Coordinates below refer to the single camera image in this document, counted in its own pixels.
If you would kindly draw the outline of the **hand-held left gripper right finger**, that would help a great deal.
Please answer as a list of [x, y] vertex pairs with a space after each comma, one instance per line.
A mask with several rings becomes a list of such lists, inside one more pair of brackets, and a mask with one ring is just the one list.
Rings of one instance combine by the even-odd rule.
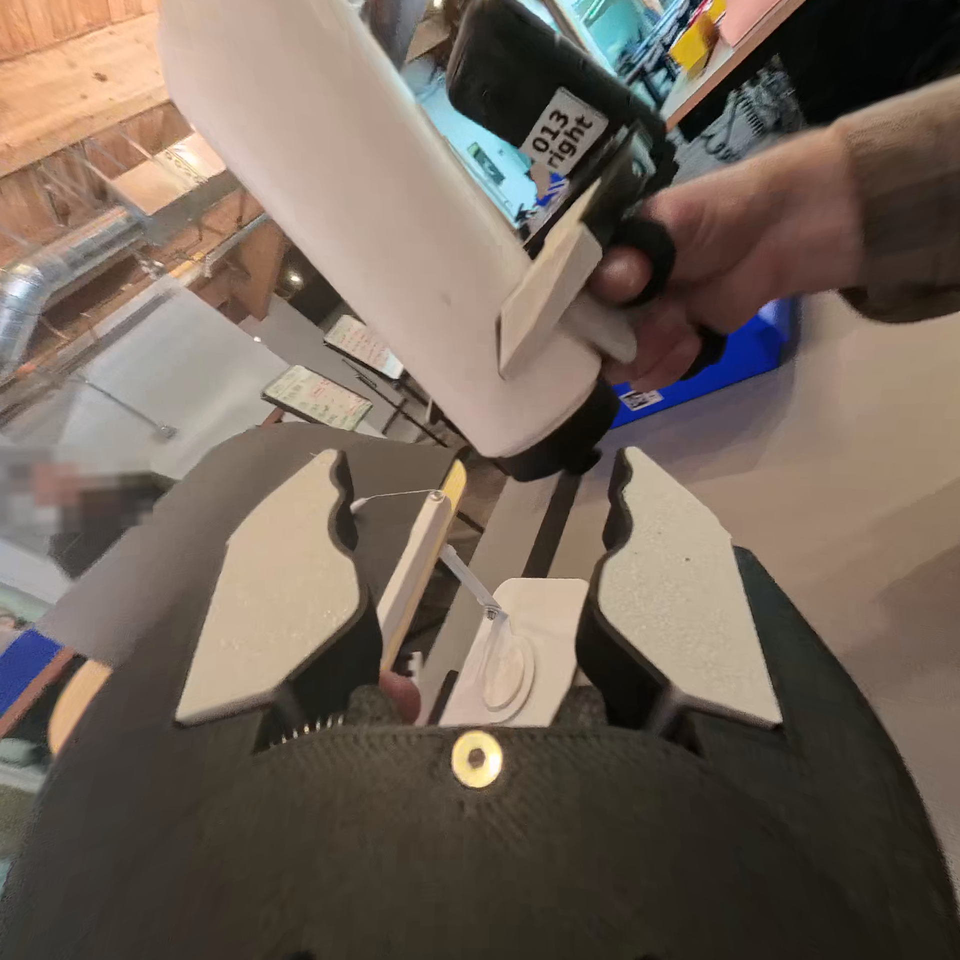
[[578, 666], [612, 726], [688, 713], [783, 722], [733, 540], [714, 513], [636, 447], [608, 487], [604, 553], [578, 626]]

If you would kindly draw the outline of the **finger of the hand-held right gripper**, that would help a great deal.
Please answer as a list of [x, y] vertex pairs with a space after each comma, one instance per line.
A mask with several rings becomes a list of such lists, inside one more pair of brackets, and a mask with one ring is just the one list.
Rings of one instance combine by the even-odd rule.
[[514, 377], [547, 346], [559, 328], [600, 356], [623, 362], [623, 319], [583, 299], [603, 258], [603, 248], [585, 221], [599, 188], [588, 188], [548, 231], [521, 282], [503, 302], [498, 318], [498, 370]]

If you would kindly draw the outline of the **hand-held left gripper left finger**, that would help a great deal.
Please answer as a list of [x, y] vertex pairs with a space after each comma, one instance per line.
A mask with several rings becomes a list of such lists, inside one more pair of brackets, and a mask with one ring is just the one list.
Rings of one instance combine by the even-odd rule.
[[306, 726], [376, 681], [377, 609], [354, 559], [353, 501], [345, 453], [323, 450], [230, 535], [178, 724], [274, 709]]

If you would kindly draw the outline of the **white squeeze bottle black cap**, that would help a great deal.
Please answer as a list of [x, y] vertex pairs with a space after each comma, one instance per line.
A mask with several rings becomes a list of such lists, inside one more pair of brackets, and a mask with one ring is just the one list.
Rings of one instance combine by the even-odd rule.
[[555, 328], [501, 372], [533, 261], [350, 2], [162, 2], [172, 101], [462, 436], [511, 478], [583, 474], [618, 412]]

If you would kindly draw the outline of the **person's right hand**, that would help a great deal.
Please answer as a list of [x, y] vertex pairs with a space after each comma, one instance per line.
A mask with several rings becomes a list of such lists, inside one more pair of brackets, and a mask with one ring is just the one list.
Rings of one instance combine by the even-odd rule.
[[660, 390], [690, 370], [700, 330], [730, 335], [776, 299], [856, 285], [865, 242], [852, 164], [838, 129], [814, 129], [649, 198], [636, 218], [669, 234], [676, 259], [661, 294], [628, 308], [635, 356], [606, 361], [606, 380]]

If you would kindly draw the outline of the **black backdrop board stand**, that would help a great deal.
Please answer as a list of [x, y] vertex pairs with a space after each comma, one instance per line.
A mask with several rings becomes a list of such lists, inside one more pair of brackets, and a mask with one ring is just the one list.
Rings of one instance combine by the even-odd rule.
[[296, 733], [346, 718], [359, 691], [373, 716], [410, 725], [421, 706], [414, 681], [390, 667], [435, 555], [436, 533], [454, 513], [444, 487], [457, 456], [450, 450], [349, 434], [322, 426], [254, 428], [206, 454], [175, 482], [146, 517], [122, 534], [84, 571], [41, 620], [43, 631], [74, 648], [86, 663], [59, 695], [48, 737], [56, 760], [82, 741], [81, 729], [106, 700], [109, 685], [131, 672], [138, 655], [157, 655], [147, 667], [146, 691], [121, 691], [119, 719], [109, 734], [130, 734], [134, 708], [160, 691], [161, 669], [174, 662], [174, 642], [185, 642], [185, 666], [174, 676], [168, 724], [176, 720], [227, 542], [249, 513], [324, 450], [341, 450], [353, 485], [350, 510], [357, 531], [354, 560], [376, 608], [376, 680], [356, 688], [344, 712]]

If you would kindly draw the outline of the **whiteboard easel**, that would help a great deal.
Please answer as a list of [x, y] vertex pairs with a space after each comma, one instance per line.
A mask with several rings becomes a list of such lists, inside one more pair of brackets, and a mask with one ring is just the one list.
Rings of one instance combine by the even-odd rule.
[[354, 432], [374, 408], [353, 390], [302, 365], [288, 366], [260, 398], [307, 423]]
[[347, 360], [380, 378], [400, 380], [405, 367], [386, 342], [361, 319], [350, 314], [337, 318], [323, 335], [324, 343]]

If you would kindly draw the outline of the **blue plastic bin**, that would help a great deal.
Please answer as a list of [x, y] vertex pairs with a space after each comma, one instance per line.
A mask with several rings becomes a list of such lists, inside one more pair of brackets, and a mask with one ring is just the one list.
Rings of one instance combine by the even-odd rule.
[[721, 391], [783, 366], [794, 353], [800, 332], [801, 299], [782, 297], [761, 307], [726, 340], [719, 360], [690, 378], [662, 390], [640, 391], [627, 383], [615, 386], [620, 406], [613, 428]]

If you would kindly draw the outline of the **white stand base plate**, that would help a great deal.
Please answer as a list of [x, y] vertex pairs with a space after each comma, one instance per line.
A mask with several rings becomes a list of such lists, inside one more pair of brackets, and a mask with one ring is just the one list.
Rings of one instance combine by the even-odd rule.
[[589, 583], [510, 579], [492, 594], [441, 727], [548, 727], [577, 673], [576, 638]]

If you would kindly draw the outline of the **silver ceiling duct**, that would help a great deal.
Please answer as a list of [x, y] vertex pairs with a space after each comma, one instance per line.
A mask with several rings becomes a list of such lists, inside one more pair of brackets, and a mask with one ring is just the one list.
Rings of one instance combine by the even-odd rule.
[[2, 376], [18, 367], [46, 306], [56, 294], [145, 239], [145, 224], [125, 207], [114, 206], [3, 268]]

